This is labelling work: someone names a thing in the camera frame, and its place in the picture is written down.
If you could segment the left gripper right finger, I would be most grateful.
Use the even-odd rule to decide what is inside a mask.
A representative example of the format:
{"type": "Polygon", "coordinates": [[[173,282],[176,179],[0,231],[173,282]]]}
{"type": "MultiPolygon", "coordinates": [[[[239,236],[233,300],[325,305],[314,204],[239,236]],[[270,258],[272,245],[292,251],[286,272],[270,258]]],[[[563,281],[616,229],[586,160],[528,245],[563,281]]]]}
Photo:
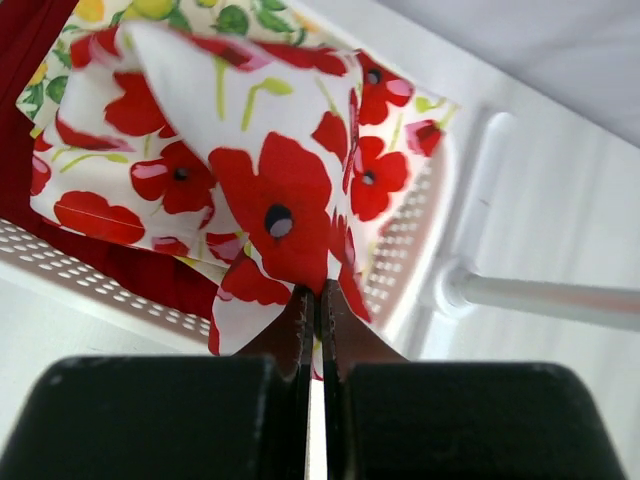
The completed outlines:
{"type": "Polygon", "coordinates": [[[320,301],[331,479],[621,479],[597,406],[548,362],[410,362],[320,301]]]}

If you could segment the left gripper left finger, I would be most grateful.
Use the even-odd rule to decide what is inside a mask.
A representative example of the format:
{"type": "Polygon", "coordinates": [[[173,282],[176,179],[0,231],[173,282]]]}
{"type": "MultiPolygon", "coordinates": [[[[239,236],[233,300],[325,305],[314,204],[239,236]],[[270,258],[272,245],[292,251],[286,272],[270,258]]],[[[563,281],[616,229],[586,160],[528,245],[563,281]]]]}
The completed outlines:
{"type": "Polygon", "coordinates": [[[5,479],[301,479],[315,301],[232,356],[75,356],[35,383],[5,479]]]}

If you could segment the red poppy floral skirt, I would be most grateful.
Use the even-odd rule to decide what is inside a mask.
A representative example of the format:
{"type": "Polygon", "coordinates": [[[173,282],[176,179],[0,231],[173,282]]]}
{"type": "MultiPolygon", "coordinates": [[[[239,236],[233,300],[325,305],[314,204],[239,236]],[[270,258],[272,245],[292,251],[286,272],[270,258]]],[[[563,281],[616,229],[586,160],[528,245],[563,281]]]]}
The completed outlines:
{"type": "Polygon", "coordinates": [[[360,50],[127,21],[76,40],[35,140],[31,208],[94,239],[223,269],[209,349],[233,354],[296,287],[367,299],[374,246],[456,112],[360,50]]]}

